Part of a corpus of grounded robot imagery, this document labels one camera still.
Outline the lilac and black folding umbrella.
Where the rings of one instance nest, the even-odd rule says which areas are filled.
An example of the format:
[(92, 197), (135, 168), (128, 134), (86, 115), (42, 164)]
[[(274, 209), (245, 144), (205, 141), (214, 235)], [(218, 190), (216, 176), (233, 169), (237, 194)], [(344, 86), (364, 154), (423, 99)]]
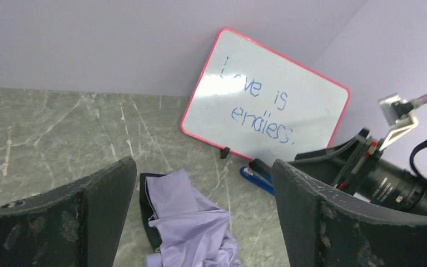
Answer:
[(241, 266), (230, 214), (191, 185), (184, 169), (140, 174), (142, 223), (154, 253), (145, 266)]

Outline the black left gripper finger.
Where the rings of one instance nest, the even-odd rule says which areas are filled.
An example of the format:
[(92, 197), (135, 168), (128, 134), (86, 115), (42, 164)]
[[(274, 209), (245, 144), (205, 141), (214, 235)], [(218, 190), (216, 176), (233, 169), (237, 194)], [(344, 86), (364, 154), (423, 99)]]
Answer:
[(127, 156), (0, 206), (0, 266), (112, 266), (136, 177)]

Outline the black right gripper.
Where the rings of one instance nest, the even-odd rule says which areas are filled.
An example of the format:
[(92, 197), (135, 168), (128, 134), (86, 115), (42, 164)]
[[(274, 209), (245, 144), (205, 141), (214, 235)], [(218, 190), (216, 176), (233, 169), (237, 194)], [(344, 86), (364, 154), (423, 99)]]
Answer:
[(427, 140), (412, 150), (408, 171), (383, 160), (382, 143), (368, 133), (274, 162), (291, 266), (427, 266), (427, 179), (415, 164)]

